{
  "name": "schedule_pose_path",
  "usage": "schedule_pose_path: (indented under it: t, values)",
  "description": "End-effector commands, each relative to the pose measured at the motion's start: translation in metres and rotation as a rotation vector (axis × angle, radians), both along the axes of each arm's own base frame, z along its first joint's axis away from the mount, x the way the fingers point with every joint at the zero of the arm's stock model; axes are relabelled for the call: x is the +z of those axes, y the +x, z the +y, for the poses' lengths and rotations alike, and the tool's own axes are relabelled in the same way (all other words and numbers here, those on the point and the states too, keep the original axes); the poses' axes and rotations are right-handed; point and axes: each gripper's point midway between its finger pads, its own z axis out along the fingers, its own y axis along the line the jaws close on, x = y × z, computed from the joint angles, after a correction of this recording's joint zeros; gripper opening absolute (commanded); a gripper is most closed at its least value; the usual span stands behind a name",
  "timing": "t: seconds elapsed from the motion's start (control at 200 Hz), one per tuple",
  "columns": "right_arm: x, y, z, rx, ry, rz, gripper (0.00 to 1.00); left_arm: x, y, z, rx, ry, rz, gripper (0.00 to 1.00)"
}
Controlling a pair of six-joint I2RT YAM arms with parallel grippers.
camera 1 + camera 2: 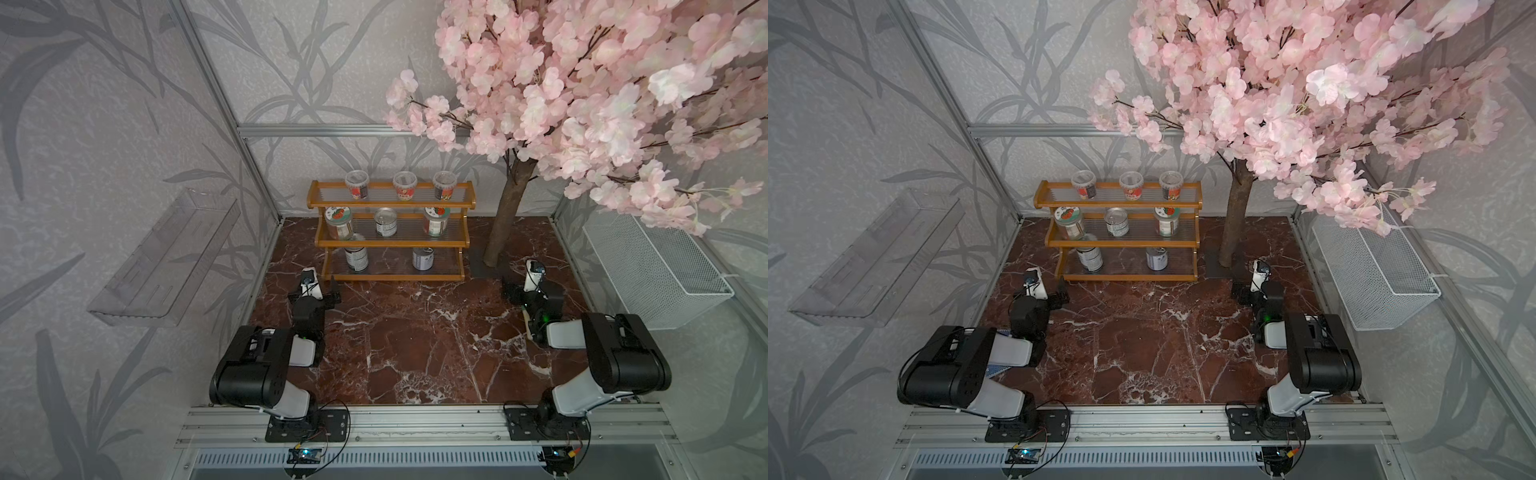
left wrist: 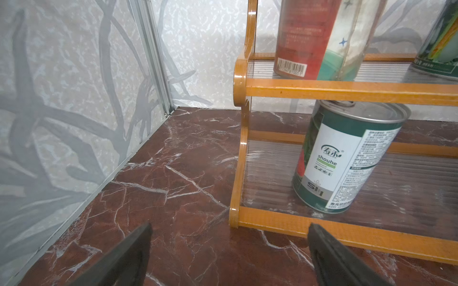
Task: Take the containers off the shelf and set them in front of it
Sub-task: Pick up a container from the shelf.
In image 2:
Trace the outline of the tall clear tomato-label jar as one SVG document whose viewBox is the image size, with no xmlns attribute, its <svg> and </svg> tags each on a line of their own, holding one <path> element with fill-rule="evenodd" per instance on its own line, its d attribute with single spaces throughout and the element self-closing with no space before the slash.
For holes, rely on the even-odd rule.
<svg viewBox="0 0 458 286">
<path fill-rule="evenodd" d="M 285 78 L 353 81 L 386 1 L 283 1 L 274 72 Z"/>
</svg>

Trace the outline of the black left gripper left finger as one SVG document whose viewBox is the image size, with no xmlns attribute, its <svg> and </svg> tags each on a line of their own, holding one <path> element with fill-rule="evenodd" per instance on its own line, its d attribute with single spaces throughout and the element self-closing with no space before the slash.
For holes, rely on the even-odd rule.
<svg viewBox="0 0 458 286">
<path fill-rule="evenodd" d="M 70 286 L 141 286 L 150 258 L 150 223 L 139 226 Z"/>
</svg>

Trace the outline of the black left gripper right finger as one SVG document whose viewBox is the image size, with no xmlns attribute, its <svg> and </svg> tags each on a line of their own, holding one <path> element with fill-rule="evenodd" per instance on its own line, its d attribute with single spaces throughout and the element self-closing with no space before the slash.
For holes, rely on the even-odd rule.
<svg viewBox="0 0 458 286">
<path fill-rule="evenodd" d="M 320 286 L 390 285 L 319 224 L 310 225 L 307 239 Z"/>
</svg>

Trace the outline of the silver green label tin can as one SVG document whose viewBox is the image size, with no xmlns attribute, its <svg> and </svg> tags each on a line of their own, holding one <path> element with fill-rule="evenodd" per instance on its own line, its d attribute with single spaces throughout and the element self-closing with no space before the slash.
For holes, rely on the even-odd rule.
<svg viewBox="0 0 458 286">
<path fill-rule="evenodd" d="M 411 68 L 433 76 L 458 79 L 458 2 L 447 1 Z"/>
</svg>

